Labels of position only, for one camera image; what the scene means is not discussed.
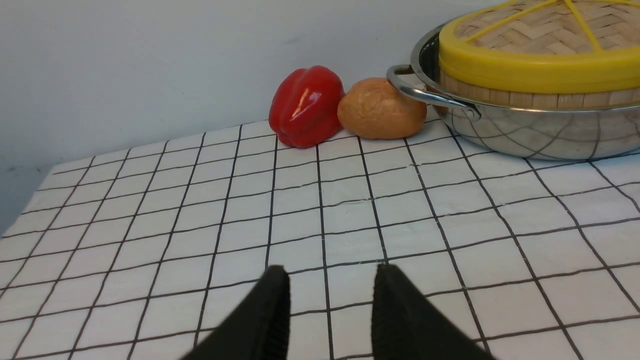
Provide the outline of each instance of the white wall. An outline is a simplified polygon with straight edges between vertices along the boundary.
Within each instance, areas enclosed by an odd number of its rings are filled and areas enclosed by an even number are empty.
[[[498,0],[1,0],[0,171],[266,118],[297,67],[346,87]]]

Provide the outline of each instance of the pot handle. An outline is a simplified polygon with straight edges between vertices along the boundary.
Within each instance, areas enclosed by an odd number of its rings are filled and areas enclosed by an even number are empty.
[[[469,120],[479,120],[480,112],[473,104],[467,104],[461,101],[451,99],[450,97],[438,95],[433,92],[421,90],[409,85],[407,82],[400,79],[398,75],[413,75],[415,74],[411,65],[395,65],[387,70],[387,80],[403,95],[408,96],[414,100],[424,102],[426,104],[434,106],[443,106],[451,109],[461,109],[465,112]]]

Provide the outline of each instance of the woven bamboo lid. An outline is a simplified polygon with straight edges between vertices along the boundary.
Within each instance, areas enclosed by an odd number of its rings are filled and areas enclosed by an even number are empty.
[[[449,80],[503,92],[634,94],[640,0],[516,0],[471,13],[441,30],[439,64]]]

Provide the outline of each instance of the white tablecloth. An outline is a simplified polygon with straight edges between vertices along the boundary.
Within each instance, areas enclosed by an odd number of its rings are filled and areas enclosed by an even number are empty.
[[[638,155],[527,161],[452,137],[287,149],[256,122],[54,167],[0,241],[0,359],[176,359],[268,264],[289,358],[371,358],[397,264],[499,359],[637,359]]]

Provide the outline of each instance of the red bell pepper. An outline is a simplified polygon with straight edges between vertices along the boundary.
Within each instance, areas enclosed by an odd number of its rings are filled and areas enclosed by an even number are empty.
[[[273,97],[269,126],[285,145],[315,146],[342,128],[338,103],[343,97],[342,81],[326,67],[295,70]]]

